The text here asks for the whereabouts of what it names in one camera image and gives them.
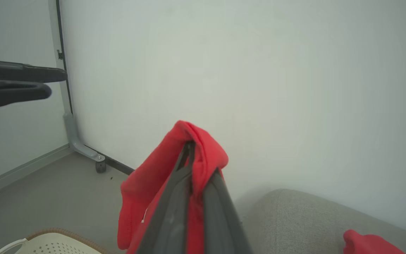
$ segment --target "couch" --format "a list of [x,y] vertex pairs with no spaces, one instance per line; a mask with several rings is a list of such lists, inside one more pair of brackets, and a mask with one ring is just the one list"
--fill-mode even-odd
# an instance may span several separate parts
[[255,254],[342,254],[349,229],[379,235],[406,253],[406,230],[295,190],[264,196],[243,227]]

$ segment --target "gray floor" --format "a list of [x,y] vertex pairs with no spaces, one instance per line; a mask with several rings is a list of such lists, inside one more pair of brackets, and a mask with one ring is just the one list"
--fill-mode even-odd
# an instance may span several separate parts
[[35,231],[59,227],[94,241],[109,252],[117,248],[120,185],[127,175],[74,153],[0,192],[0,248]]

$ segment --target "red garment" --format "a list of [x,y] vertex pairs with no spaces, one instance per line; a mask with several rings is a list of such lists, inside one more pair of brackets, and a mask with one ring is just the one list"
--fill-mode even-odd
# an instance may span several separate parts
[[347,230],[344,241],[344,254],[405,254],[378,235],[360,235],[355,230]]
[[193,193],[187,219],[187,253],[203,254],[202,192],[214,170],[227,165],[228,156],[209,133],[184,121],[175,124],[159,146],[121,185],[123,205],[117,242],[120,249],[128,249],[128,254],[135,253],[139,247],[179,153],[190,140],[194,140],[196,146],[192,168]]

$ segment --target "black wheel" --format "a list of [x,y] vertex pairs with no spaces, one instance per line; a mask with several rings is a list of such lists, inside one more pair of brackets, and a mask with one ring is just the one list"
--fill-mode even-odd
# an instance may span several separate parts
[[106,172],[106,162],[104,161],[95,162],[95,168],[97,169],[97,173],[99,174]]

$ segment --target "red cloth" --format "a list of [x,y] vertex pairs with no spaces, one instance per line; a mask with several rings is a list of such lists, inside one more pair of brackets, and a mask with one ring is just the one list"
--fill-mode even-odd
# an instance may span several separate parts
[[344,254],[405,254],[378,235],[360,235],[355,230],[347,230],[344,241]]
[[123,205],[119,217],[117,243],[120,249],[128,249],[128,254],[133,254],[137,250],[179,153],[186,141],[190,140],[194,140],[196,146],[192,169],[193,193],[190,196],[187,219],[187,253],[203,254],[201,194],[214,170],[227,165],[228,156],[209,133],[184,121],[175,124],[145,162],[121,185]]

